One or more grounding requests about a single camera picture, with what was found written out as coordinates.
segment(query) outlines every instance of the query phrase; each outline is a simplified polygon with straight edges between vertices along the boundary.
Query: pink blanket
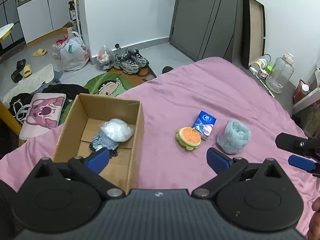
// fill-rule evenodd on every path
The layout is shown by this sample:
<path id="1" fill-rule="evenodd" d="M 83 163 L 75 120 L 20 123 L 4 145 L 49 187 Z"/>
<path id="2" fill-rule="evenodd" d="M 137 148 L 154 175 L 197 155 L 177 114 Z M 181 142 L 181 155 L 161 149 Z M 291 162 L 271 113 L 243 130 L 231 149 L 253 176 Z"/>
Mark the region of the pink blanket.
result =
<path id="1" fill-rule="evenodd" d="M 229 119 L 247 125 L 252 138 L 238 154 L 249 162 L 275 158 L 294 183 L 304 201 L 297 229 L 305 235 L 313 214 L 312 202 L 319 196 L 319 183 L 310 174 L 288 165 L 288 152 L 276 147 L 281 132 L 304 136 L 281 105 L 255 80 L 221 58 L 207 58 L 182 66 L 132 88 L 120 96 L 142 102 L 145 134 L 140 164 L 140 188 L 187 188 L 192 191 L 216 176 L 207 165 L 206 151 L 217 147 L 216 135 Z M 175 140 L 179 128 L 191 126 L 203 110 L 217 118 L 207 141 L 192 152 Z M 53 155 L 61 127 L 28 140 L 0 161 L 0 179 L 18 190 L 42 156 Z"/>

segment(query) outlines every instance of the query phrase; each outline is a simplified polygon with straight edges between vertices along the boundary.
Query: logo on tissue packet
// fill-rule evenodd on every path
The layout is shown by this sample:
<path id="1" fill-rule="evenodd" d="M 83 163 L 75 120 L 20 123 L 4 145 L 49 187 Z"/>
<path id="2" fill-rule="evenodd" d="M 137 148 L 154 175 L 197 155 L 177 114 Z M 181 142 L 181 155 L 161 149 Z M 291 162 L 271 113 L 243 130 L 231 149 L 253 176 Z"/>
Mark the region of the logo on tissue packet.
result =
<path id="1" fill-rule="evenodd" d="M 202 119 L 205 120 L 205 121 L 208 121 L 208 122 L 211 121 L 211 117 L 206 115 L 206 114 L 204 116 L 202 116 Z"/>

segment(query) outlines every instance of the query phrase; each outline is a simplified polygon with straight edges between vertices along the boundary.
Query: teal fluffy cloth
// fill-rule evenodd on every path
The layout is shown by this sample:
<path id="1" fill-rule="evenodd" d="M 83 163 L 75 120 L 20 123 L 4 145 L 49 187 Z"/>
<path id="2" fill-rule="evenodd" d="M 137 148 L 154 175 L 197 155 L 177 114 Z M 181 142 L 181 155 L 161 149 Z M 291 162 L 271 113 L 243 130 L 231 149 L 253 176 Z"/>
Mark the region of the teal fluffy cloth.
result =
<path id="1" fill-rule="evenodd" d="M 230 119 L 223 134 L 217 135 L 217 144 L 228 154 L 236 154 L 250 141 L 251 132 L 240 121 Z"/>

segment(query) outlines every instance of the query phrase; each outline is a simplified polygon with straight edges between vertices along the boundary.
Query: small figurine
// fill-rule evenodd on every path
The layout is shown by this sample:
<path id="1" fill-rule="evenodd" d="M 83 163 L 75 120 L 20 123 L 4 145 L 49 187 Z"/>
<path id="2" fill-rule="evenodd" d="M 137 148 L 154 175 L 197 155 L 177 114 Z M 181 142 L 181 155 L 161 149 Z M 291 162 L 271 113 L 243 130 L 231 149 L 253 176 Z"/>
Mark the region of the small figurine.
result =
<path id="1" fill-rule="evenodd" d="M 176 140 L 188 151 L 192 151 L 199 147 L 201 143 L 201 136 L 199 132 L 192 127 L 184 127 L 178 130 Z"/>

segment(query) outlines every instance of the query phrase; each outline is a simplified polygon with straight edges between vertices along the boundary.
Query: tissue packet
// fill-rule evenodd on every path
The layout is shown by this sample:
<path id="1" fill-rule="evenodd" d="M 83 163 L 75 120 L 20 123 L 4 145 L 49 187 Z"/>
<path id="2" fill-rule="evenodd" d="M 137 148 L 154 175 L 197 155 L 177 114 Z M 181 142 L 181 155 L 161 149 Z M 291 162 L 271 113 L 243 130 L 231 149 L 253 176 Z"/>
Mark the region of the tissue packet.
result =
<path id="1" fill-rule="evenodd" d="M 212 115 L 201 111 L 192 128 L 196 129 L 200 133 L 203 140 L 207 140 L 215 122 L 216 119 Z"/>

